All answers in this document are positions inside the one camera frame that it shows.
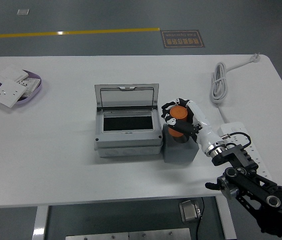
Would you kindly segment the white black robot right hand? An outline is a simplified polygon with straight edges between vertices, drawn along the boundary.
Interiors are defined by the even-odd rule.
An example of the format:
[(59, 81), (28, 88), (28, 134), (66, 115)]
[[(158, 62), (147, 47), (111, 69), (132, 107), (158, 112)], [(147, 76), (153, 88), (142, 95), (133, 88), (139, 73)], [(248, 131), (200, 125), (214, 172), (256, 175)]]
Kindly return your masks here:
[[(174, 107), (183, 107), (187, 110), (186, 120), (172, 116), (171, 111)], [(206, 156), (213, 158), (226, 150), (224, 140), (213, 131), (208, 119), (194, 101), (177, 98), (164, 104), (161, 109), (161, 117), (165, 120), (168, 127), (192, 137), (201, 146)]]

